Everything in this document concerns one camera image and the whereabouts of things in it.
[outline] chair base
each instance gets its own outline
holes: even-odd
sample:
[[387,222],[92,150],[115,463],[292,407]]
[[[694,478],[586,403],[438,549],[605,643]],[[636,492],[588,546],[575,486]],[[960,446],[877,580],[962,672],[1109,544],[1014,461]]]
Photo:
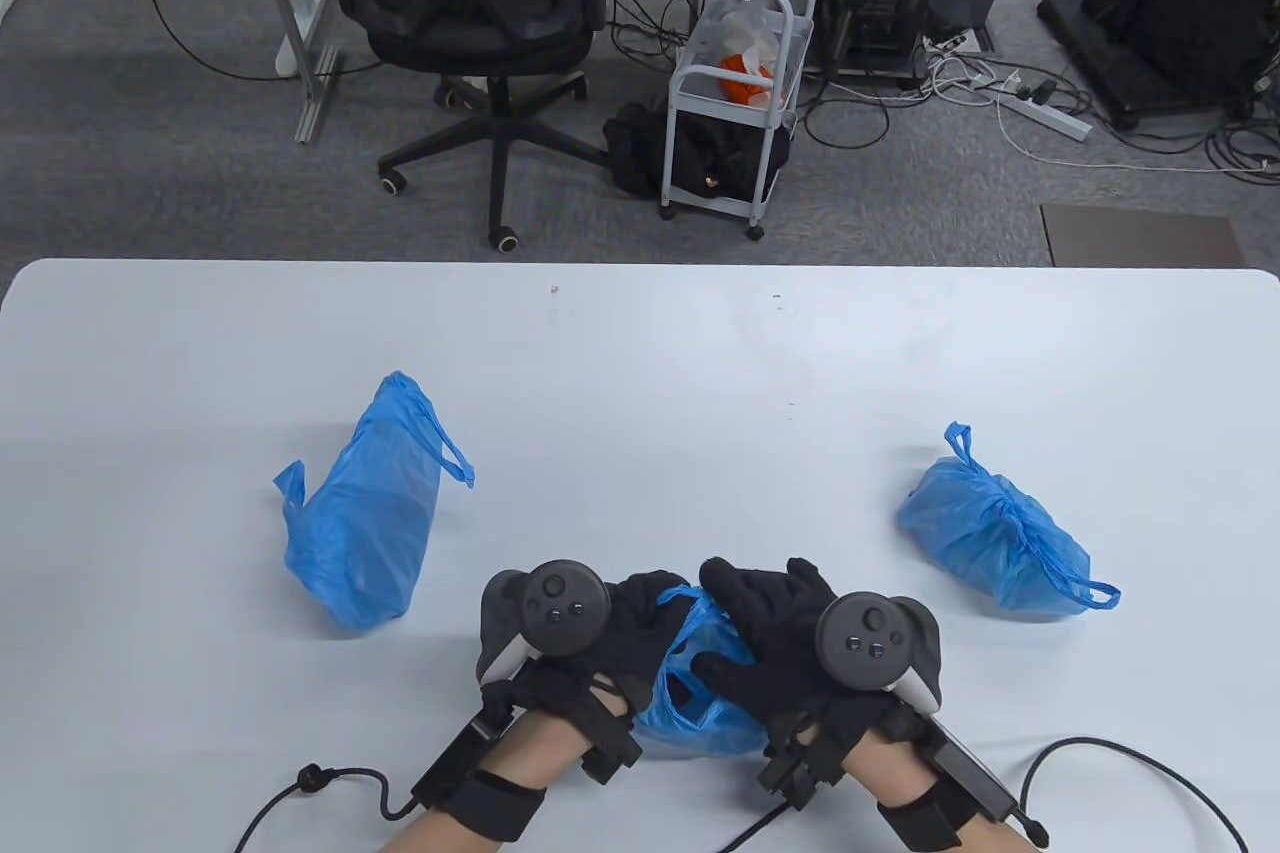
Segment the chair base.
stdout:
[[568,73],[556,77],[552,85],[538,90],[530,97],[512,99],[507,77],[493,76],[488,81],[488,93],[476,90],[465,79],[456,76],[440,77],[440,88],[444,95],[438,99],[456,99],[476,111],[475,117],[456,123],[448,131],[439,131],[435,134],[424,136],[412,143],[392,150],[384,158],[379,158],[378,174],[383,178],[383,187],[388,193],[397,195],[404,188],[404,177],[397,172],[397,167],[417,159],[434,158],[440,152],[476,143],[479,140],[493,141],[493,155],[489,167],[489,242],[499,254],[511,254],[520,245],[516,232],[502,220],[503,196],[507,187],[507,158],[511,145],[516,140],[525,143],[535,143],[544,149],[554,150],[567,158],[581,159],[585,163],[595,163],[596,167],[605,165],[605,152],[596,146],[576,140],[570,134],[562,134],[540,120],[535,120],[534,114],[564,93],[573,93],[575,99],[586,99],[586,77],[581,72]]

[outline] forearm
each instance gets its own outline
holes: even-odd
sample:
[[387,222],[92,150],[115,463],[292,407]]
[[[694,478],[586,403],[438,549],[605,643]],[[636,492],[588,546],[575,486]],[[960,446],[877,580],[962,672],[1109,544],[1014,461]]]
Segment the forearm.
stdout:
[[[909,743],[890,743],[877,730],[868,733],[849,756],[845,772],[886,807],[904,807],[937,783],[938,775]],[[1006,824],[974,816],[957,830],[964,853],[1032,853],[1033,847]]]
[[[609,712],[621,716],[626,703],[608,693],[593,690]],[[548,789],[591,748],[576,726],[540,711],[525,713],[480,761],[486,770],[517,786]],[[383,848],[383,853],[494,853],[502,844],[467,830],[448,813],[428,809],[402,834]]]

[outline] chair caster wheel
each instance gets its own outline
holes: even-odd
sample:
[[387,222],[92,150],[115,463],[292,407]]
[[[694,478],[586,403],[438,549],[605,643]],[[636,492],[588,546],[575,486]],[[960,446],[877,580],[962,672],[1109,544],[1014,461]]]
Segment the chair caster wheel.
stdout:
[[466,100],[457,93],[457,90],[453,90],[452,86],[444,86],[443,82],[433,90],[431,102],[444,109],[462,109],[467,105]]
[[399,196],[408,188],[408,181],[398,169],[388,169],[383,173],[383,188],[392,196]]
[[489,242],[498,254],[515,254],[520,246],[520,237],[508,225],[499,225],[489,231]]

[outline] blue plastic bag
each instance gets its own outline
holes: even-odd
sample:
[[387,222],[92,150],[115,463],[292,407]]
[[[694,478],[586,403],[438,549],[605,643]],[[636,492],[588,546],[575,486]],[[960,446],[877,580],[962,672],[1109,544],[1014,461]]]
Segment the blue plastic bag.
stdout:
[[[764,727],[741,707],[721,699],[694,676],[690,663],[698,653],[722,653],[733,662],[754,663],[746,643],[724,612],[699,587],[677,587],[659,597],[666,603],[677,596],[694,597],[685,625],[676,635],[653,688],[653,703],[636,717],[640,736],[654,740],[668,754],[741,756],[763,752],[768,743]],[[678,680],[690,693],[676,706],[669,681]]]
[[969,426],[952,423],[946,441],[955,456],[929,466],[897,514],[929,558],[1004,610],[1062,615],[1120,602],[1119,589],[1089,579],[1089,555],[1043,506],[969,455]]
[[[457,464],[445,459],[444,446]],[[392,373],[306,505],[301,460],[275,478],[289,530],[284,565],[339,626],[367,630],[404,615],[422,569],[442,469],[475,484],[475,470],[444,433],[431,401],[412,378]]]

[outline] white table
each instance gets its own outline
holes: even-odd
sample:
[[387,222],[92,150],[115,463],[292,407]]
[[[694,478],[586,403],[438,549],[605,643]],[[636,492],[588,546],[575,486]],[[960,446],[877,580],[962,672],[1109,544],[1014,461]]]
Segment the white table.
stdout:
[[[399,802],[475,711],[480,588],[557,555],[608,578],[801,553],[913,593],[942,717],[1001,774],[1110,735],[1274,843],[1280,289],[1261,273],[37,263],[0,307],[0,848],[227,853],[303,763]],[[408,615],[334,638],[282,562],[275,473],[320,478],[392,369],[475,462]],[[945,452],[1041,498],[1112,612],[992,619],[895,533]],[[520,849],[709,853],[755,762],[571,777]],[[252,849],[371,850],[370,785],[284,803]],[[1069,751],[1056,850],[1229,849],[1129,761]],[[896,850],[851,784],[750,850]]]

